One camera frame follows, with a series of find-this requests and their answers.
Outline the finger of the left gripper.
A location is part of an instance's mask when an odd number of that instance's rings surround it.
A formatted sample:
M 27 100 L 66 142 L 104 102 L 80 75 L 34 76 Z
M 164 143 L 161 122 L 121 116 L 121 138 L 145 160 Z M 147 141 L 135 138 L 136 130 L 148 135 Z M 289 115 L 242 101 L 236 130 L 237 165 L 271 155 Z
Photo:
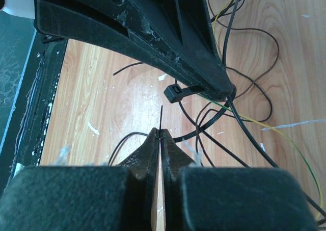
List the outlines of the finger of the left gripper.
M 212 100 L 235 92 L 206 0 L 34 0 L 36 28 L 126 55 Z

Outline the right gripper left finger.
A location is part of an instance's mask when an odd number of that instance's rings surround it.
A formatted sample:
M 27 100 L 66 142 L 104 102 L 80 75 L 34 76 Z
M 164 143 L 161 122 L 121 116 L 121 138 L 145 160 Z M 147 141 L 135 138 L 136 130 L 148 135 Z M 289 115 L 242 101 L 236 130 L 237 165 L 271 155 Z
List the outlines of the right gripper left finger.
M 117 166 L 21 170 L 1 197 L 1 230 L 155 230 L 159 131 Z

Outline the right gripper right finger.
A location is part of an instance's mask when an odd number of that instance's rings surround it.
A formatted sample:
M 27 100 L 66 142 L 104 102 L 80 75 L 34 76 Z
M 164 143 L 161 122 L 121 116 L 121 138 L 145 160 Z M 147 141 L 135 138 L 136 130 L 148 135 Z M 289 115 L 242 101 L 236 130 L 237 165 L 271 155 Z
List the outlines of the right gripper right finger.
M 317 230 L 287 171 L 198 167 L 168 130 L 160 139 L 166 230 Z

